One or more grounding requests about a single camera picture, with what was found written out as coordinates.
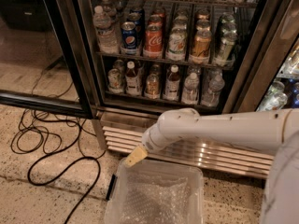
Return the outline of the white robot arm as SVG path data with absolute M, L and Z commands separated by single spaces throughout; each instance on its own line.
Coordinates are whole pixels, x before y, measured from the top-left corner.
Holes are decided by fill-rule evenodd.
M 299 110 L 201 116 L 192 108 L 164 112 L 125 159 L 134 166 L 179 141 L 205 138 L 273 155 L 260 224 L 299 224 Z

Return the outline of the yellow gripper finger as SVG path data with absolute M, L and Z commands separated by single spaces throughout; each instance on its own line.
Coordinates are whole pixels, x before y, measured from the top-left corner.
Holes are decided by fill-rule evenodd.
M 140 161 L 143 161 L 148 156 L 148 151 L 143 146 L 137 146 L 125 159 L 126 167 L 133 167 Z

